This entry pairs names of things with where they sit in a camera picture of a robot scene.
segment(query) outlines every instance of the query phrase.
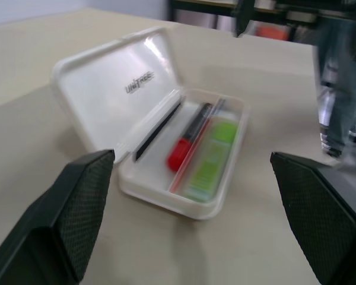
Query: red marker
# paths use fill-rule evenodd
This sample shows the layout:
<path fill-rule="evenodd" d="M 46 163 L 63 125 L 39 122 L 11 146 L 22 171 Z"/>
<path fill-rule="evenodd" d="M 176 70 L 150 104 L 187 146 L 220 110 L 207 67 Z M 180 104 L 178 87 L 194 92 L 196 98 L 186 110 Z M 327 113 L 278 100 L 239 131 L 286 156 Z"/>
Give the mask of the red marker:
<path fill-rule="evenodd" d="M 212 104 L 206 103 L 202 106 L 198 114 L 191 121 L 188 128 L 185 130 L 183 136 L 178 140 L 174 146 L 171 154 L 167 158 L 167 165 L 169 168 L 176 172 L 185 160 L 191 146 L 203 133 L 203 129 L 206 126 L 208 119 L 211 115 Z"/>

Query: beige table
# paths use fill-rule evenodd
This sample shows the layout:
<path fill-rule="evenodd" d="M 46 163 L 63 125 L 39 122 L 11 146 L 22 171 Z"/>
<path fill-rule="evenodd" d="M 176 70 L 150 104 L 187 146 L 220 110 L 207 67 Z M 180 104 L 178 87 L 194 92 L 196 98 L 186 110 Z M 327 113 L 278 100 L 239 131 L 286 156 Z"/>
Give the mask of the beige table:
<path fill-rule="evenodd" d="M 0 26 L 0 243 L 85 153 L 48 86 L 53 64 L 172 27 L 185 82 L 245 99 L 249 130 L 223 210 L 194 222 L 122 195 L 115 175 L 83 284 L 318 284 L 288 225 L 270 152 L 320 157 L 312 48 L 95 10 Z"/>

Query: open case lid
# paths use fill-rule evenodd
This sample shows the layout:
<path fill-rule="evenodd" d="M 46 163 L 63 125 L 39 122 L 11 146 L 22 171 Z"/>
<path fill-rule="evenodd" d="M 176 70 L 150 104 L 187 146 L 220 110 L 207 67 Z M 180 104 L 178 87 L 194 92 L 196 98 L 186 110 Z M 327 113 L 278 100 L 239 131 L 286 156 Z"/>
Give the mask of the open case lid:
<path fill-rule="evenodd" d="M 88 151 L 134 151 L 180 100 L 167 30 L 128 35 L 56 64 L 55 95 Z"/>

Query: white wall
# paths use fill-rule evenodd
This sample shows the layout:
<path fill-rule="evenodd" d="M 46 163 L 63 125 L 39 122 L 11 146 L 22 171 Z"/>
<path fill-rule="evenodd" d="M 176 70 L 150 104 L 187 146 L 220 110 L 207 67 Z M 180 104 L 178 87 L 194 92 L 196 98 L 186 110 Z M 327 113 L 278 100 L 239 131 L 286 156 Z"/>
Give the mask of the white wall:
<path fill-rule="evenodd" d="M 84 0 L 0 0 L 0 24 L 83 8 Z"/>
<path fill-rule="evenodd" d="M 89 7 L 157 20 L 167 19 L 167 0 L 86 0 Z"/>

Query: person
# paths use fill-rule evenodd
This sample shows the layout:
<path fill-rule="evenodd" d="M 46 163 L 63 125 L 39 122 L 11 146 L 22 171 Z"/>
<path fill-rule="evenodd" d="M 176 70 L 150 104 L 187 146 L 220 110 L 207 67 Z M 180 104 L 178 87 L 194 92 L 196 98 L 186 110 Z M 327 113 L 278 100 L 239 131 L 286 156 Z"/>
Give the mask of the person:
<path fill-rule="evenodd" d="M 339 159 L 356 120 L 356 18 L 324 20 L 318 41 L 321 77 L 330 59 L 337 62 L 338 74 L 325 151 Z"/>

